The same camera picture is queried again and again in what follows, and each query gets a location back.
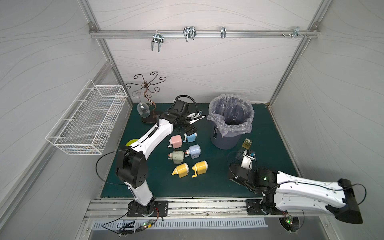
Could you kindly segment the light blue pencil sharpener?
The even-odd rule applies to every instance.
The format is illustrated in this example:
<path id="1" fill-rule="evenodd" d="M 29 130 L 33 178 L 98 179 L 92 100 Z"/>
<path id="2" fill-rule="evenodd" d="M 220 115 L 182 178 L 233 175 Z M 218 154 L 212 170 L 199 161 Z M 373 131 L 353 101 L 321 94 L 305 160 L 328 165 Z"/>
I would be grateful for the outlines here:
<path id="1" fill-rule="evenodd" d="M 192 143 L 196 140 L 196 137 L 197 137 L 197 133 L 193 133 L 191 135 L 187 135 L 186 133 L 184 133 L 184 143 Z"/>

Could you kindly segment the pink pencil sharpener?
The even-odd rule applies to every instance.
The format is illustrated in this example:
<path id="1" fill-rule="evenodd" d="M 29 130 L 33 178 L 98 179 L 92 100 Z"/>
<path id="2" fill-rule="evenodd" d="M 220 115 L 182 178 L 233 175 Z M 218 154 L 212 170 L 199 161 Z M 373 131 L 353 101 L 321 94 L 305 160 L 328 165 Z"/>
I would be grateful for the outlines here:
<path id="1" fill-rule="evenodd" d="M 170 138 L 168 148 L 178 149 L 182 144 L 183 140 L 181 135 L 175 135 Z"/>

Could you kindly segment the grey green pencil sharpener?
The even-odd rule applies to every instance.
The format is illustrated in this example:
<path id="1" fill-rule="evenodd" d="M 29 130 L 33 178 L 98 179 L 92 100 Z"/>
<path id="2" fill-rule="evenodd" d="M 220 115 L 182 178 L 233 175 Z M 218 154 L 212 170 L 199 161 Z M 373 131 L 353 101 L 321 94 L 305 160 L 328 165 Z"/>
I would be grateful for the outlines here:
<path id="1" fill-rule="evenodd" d="M 176 165 L 181 165 L 185 159 L 185 153 L 183 151 L 173 151 L 168 154 L 168 159 Z"/>

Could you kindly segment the yellow white pencil sharpener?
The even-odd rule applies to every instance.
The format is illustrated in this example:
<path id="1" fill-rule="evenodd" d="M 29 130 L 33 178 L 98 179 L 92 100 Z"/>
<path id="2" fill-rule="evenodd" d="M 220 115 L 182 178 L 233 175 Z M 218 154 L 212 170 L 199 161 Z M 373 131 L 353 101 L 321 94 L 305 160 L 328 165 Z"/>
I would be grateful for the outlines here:
<path id="1" fill-rule="evenodd" d="M 208 163 L 207 161 L 201 161 L 193 166 L 194 175 L 192 175 L 192 178 L 197 177 L 198 175 L 204 174 L 208 170 Z"/>

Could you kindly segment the small yellow pencil sharpener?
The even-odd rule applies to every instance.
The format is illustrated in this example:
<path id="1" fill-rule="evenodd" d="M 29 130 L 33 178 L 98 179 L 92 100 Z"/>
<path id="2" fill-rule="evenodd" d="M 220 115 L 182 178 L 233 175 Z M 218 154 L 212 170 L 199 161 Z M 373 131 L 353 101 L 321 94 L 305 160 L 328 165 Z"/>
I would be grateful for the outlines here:
<path id="1" fill-rule="evenodd" d="M 172 172 L 172 176 L 178 175 L 179 178 L 183 178 L 187 176 L 189 173 L 189 166 L 187 163 L 183 163 L 181 165 L 178 165 Z"/>

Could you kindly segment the yellow transparent shavings tray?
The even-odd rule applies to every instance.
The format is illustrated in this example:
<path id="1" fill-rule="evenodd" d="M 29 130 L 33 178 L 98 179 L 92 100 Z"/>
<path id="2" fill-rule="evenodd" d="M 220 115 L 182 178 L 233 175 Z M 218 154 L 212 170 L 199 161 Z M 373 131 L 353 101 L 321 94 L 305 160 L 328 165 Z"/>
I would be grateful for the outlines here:
<path id="1" fill-rule="evenodd" d="M 251 148 L 251 146 L 252 146 L 252 142 L 253 142 L 252 140 L 246 138 L 246 139 L 244 140 L 243 144 L 242 144 L 242 147 L 243 147 L 244 149 L 246 149 L 246 150 L 249 150 L 249 149 Z"/>

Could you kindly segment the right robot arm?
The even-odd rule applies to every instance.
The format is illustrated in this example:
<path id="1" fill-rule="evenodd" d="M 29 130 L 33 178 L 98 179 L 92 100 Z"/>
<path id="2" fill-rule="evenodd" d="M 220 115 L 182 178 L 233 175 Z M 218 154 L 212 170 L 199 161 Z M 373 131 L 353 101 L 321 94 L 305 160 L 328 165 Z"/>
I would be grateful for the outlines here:
<path id="1" fill-rule="evenodd" d="M 310 211 L 333 215 L 336 220 L 360 225 L 363 217 L 360 202 L 356 200 L 354 184 L 347 179 L 321 182 L 289 175 L 265 168 L 253 169 L 256 160 L 242 154 L 241 163 L 229 164 L 229 180 L 245 187 L 260 200 L 247 200 L 249 215 L 283 215 L 286 224 L 292 225 L 289 211 Z"/>

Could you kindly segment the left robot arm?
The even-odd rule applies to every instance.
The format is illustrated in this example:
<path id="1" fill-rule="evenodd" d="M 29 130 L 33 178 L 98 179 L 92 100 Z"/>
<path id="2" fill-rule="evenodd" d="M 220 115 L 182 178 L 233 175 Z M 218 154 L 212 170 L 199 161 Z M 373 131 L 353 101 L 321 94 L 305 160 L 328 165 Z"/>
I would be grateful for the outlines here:
<path id="1" fill-rule="evenodd" d="M 134 197 L 133 206 L 145 215 L 150 215 L 155 208 L 155 197 L 147 183 L 149 156 L 175 128 L 194 128 L 193 123 L 204 117 L 192 97 L 179 95 L 168 110 L 156 116 L 156 124 L 138 141 L 115 151 L 122 153 L 116 168 L 116 175 L 122 181 L 120 185 L 128 187 Z"/>

